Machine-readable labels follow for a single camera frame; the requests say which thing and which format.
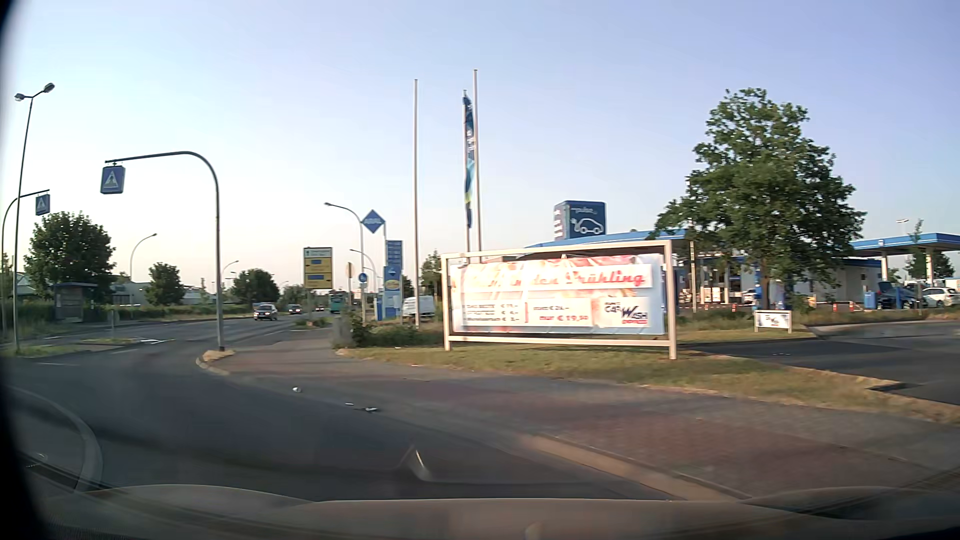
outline car hood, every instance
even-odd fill
[[[814,489],[735,503],[586,499],[335,501],[187,484],[41,502],[54,532],[137,538],[890,538],[960,526],[960,496]]]

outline white van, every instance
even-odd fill
[[[437,307],[432,296],[420,296],[420,317],[433,317]],[[403,299],[403,318],[413,317],[417,313],[417,299],[414,297]]]

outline yellow direction sign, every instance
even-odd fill
[[[333,248],[303,248],[303,288],[333,288]]]

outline brick pavement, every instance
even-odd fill
[[[596,381],[388,364],[338,356],[326,340],[306,335],[242,349],[217,366],[239,380],[392,396],[753,496],[904,486],[960,466],[960,429],[950,426]]]

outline asphalt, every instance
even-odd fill
[[[227,320],[227,346],[276,342],[289,319]],[[109,335],[108,331],[99,335]],[[216,323],[117,329],[151,340],[99,353],[8,359],[5,383],[21,450],[77,470],[88,426],[106,486],[198,483],[312,501],[462,497],[665,498],[586,468],[508,454],[480,442],[343,405],[230,385],[194,363]],[[429,479],[418,475],[426,468]]]
[[[698,346],[722,355],[894,380],[904,396],[960,405],[960,323],[852,327],[821,339]]]

